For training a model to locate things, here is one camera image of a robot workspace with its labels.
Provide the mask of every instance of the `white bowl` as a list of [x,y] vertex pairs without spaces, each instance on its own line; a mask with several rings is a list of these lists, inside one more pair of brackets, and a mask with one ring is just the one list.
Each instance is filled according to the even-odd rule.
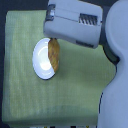
[[33,68],[36,74],[42,79],[50,79],[55,74],[48,58],[49,41],[49,38],[40,40],[33,51]]

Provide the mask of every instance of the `green towel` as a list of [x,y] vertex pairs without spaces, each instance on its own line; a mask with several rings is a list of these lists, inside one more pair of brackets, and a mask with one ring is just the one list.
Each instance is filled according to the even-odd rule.
[[13,127],[96,125],[99,99],[115,67],[101,46],[93,50],[58,40],[59,70],[50,80],[40,79],[32,55],[44,38],[44,19],[45,11],[7,14],[2,119]]

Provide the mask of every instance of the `table surface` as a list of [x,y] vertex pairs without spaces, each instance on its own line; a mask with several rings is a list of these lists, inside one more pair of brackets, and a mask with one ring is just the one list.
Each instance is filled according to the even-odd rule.
[[[112,6],[117,0],[83,0],[100,6]],[[5,22],[6,14],[10,10],[46,10],[48,0],[1,0],[0,4],[0,121],[2,114],[2,94],[4,76],[4,53],[5,53]],[[8,128],[0,123],[1,128]]]

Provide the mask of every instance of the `yellow-green cloth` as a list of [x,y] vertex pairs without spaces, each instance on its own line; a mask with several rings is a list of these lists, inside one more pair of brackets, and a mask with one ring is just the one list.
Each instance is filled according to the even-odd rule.
[[2,119],[10,126],[96,125],[100,95],[115,67],[101,46],[93,50],[58,40],[59,70],[50,80],[40,79],[32,56],[44,38],[44,19],[45,11],[7,14]]

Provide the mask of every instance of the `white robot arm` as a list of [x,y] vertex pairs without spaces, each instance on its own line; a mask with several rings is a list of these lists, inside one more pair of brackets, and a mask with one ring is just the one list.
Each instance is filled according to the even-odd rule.
[[90,48],[103,45],[117,73],[101,95],[97,128],[127,128],[128,0],[106,10],[78,0],[50,0],[44,34]]

